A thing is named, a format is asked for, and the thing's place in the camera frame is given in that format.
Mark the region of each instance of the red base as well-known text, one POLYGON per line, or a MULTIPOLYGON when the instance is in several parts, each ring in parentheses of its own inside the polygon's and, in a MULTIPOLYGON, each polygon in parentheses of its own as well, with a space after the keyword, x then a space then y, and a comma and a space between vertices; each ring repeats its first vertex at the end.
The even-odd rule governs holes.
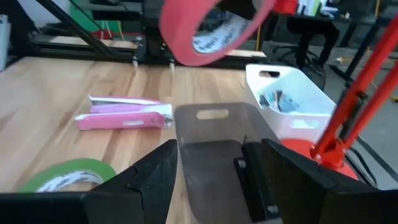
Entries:
MULTIPOLYGON (((314 159, 310 155, 310 149, 314 145, 313 142, 302 139, 282 139, 280 141, 285 147, 314 161, 314 159)), ((348 177, 351 177, 352 179, 358 180, 358 177, 356 176, 354 171, 345 162, 343 162, 343 165, 341 165, 341 167, 334 170, 339 172, 340 174, 344 174, 348 177)))

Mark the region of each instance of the red tape roll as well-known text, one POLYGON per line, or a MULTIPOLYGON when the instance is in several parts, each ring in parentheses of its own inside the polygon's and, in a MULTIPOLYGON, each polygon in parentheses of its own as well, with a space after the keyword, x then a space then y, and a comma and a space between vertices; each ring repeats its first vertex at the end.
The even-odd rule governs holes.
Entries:
POLYGON ((207 35, 195 36, 197 27, 219 1, 166 0, 160 13, 160 32, 180 63, 206 65, 224 57, 249 38, 275 3, 275 0, 257 1, 262 4, 251 21, 229 12, 219 28, 207 35))

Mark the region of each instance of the green tape roll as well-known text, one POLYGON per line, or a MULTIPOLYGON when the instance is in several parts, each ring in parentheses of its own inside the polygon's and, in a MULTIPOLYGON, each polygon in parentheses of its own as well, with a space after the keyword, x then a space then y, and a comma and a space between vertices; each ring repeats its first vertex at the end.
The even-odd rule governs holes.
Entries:
POLYGON ((109 164, 96 159, 72 159, 33 176, 18 192, 52 192, 78 182, 102 184, 115 175, 109 164))

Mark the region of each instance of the masking tape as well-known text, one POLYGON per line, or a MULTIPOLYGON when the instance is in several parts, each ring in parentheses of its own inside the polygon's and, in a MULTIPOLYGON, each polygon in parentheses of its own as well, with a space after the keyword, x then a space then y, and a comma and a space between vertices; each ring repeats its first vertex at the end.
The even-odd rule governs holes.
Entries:
POLYGON ((102 184, 115 175, 109 164, 96 159, 72 159, 33 176, 18 192, 53 192, 79 182, 102 184))
POLYGON ((160 32, 174 57, 188 66, 206 65, 224 57, 242 44, 263 22, 275 0, 261 2, 251 21, 231 12, 219 28, 207 34, 196 35, 197 27, 217 0, 166 0, 160 13, 160 32))

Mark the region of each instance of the red metal frame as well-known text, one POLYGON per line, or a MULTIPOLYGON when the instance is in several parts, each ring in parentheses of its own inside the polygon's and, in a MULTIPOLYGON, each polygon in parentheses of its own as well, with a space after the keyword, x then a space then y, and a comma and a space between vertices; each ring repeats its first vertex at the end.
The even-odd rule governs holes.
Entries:
POLYGON ((323 136, 313 149, 310 150, 311 157, 322 165, 342 172, 348 176, 352 173, 339 170, 343 166, 344 150, 348 149, 353 141, 358 137, 360 131, 367 125, 382 103, 388 99, 394 87, 398 84, 398 64, 389 72, 383 80, 369 103, 361 110, 356 117, 347 137, 340 139, 336 132, 342 124, 349 118, 358 100, 358 95, 364 93, 372 82, 374 76, 379 71, 383 61, 394 49, 398 42, 398 16, 389 24, 383 37, 377 44, 374 53, 362 69, 358 78, 354 81, 351 88, 347 91, 343 100, 337 106, 333 116, 326 128, 323 136))

